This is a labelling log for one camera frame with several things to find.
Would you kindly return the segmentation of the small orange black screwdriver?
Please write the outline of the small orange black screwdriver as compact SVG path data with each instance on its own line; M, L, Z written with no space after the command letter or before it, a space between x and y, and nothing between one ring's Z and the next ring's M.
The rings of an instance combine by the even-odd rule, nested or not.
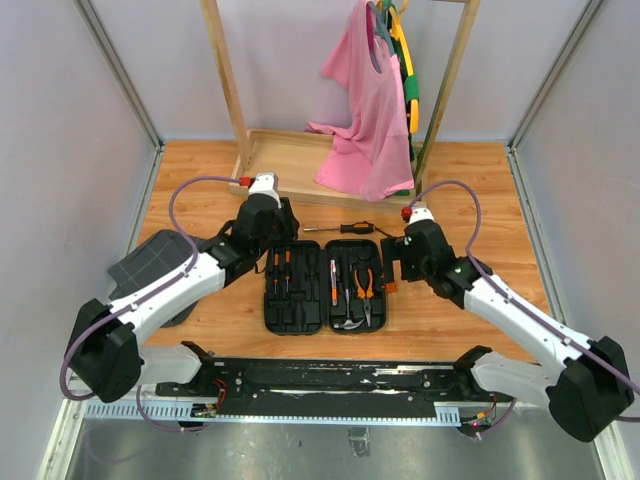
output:
M285 250L285 263L284 263L284 272L285 272L285 293L286 296L290 295L290 281L291 281L291 250L287 248Z

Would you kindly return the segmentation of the orange black pliers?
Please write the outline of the orange black pliers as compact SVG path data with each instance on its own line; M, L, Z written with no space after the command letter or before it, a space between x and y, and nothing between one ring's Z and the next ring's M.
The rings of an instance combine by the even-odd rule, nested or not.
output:
M373 291L373 271L369 267L359 266L353 273L356 285L357 297L362 301L363 311L367 326L371 326L371 299L374 297Z

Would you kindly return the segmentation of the silver orange utility knife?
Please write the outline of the silver orange utility knife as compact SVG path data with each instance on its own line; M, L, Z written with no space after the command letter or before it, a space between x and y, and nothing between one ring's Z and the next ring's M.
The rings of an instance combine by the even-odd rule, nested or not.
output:
M337 306L338 304L338 287L337 287L337 262L336 259L330 258L329 260L329 275L330 275L330 293L331 304Z

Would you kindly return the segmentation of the black plastic tool case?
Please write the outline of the black plastic tool case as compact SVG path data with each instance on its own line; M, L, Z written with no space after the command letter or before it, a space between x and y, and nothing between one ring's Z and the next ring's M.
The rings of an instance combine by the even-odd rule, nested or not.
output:
M285 250L291 250L290 295L285 293ZM280 254L277 298L273 296L273 254ZM329 260L337 262L338 304L332 306ZM344 314L344 288L351 290L351 310L356 319L364 318L362 301L357 297L354 270L369 267L373 271L374 297L371 299L371 326L366 320L355 330L333 328L333 321ZM373 333L387 324L387 298L383 287L383 265L378 246L367 239L331 240L325 246L310 240L295 241L277 247L266 260L264 325L276 335L313 335L327 327L339 334Z

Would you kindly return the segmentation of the claw hammer black grip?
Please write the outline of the claw hammer black grip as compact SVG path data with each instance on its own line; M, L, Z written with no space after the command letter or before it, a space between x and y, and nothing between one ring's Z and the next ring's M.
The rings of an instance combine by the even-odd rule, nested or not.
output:
M333 321L333 328L336 330L350 331L359 328L365 321L364 318L356 319L351 310L351 290L344 288L344 314Z

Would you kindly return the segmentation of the orange grid handle tool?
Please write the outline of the orange grid handle tool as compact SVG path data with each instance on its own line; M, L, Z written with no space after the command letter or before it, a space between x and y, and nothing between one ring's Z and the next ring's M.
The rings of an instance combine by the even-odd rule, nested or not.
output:
M388 233L388 232L384 231L383 229L381 229L381 228L380 228L380 227L378 227L378 226L374 226L374 230L375 230L376 232L380 233L381 235L383 235L383 236L384 236L384 237L386 237L386 238L390 238L390 239L394 239L394 238L396 238L394 235L392 235L392 234L390 234L390 233Z

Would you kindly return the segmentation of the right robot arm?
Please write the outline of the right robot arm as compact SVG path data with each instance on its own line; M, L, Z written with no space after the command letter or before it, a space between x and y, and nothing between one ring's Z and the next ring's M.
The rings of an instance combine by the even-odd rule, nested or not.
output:
M634 402L623 348L604 336L593 340L545 314L511 289L487 265L458 256L424 206L405 207L401 237L382 241L384 282L395 287L393 264L407 282L424 281L435 295L488 321L533 356L531 363L476 346L453 375L466 400L504 394L547 410L559 427L582 442L594 440Z

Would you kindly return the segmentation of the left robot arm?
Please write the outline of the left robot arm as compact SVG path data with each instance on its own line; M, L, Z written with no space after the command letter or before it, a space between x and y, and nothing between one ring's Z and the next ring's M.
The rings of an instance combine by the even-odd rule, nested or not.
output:
M104 403L144 386L173 383L200 396L214 385L214 360L193 342L152 347L147 339L202 298L256 269L275 246L296 239L299 223L288 198L277 192L275 173L241 177L248 189L235 219L197 245L169 273L108 305L97 299L79 310L59 374L65 397Z

